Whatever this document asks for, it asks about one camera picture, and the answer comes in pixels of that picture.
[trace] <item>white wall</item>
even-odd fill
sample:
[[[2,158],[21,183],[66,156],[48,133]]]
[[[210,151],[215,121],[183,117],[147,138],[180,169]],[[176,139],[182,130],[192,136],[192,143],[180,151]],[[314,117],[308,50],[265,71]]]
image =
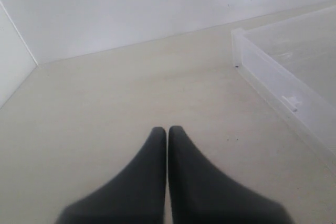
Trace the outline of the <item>white wall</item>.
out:
[[[0,108],[35,67],[0,2]]]
[[[3,0],[38,62],[328,0]]]

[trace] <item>plastic container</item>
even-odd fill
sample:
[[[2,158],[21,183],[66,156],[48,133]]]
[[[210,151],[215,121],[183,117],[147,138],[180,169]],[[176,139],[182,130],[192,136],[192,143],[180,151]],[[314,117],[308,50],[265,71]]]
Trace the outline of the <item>plastic container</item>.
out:
[[[234,66],[336,173],[336,7],[232,39]]]

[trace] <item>clear plastic tray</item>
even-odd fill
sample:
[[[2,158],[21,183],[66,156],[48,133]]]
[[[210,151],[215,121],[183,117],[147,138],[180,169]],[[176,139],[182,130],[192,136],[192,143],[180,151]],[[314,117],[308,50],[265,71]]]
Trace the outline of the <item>clear plastic tray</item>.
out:
[[[336,173],[336,7],[232,39],[234,66]]]

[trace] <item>wall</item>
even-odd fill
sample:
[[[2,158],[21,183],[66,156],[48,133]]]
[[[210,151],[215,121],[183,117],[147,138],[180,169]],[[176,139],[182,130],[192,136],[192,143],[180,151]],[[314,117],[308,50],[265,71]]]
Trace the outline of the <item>wall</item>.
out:
[[[38,62],[329,0],[3,0]]]
[[[0,108],[35,67],[0,2]]]

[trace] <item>beige floor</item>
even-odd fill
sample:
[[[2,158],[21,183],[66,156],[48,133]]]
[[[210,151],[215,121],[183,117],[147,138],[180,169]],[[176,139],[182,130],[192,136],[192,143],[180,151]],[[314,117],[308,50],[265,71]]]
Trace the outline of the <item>beige floor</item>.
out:
[[[297,223],[336,223],[336,177],[237,73],[230,46],[235,27],[328,5],[38,67],[0,110],[0,223],[53,223],[118,173],[151,127],[175,124]]]

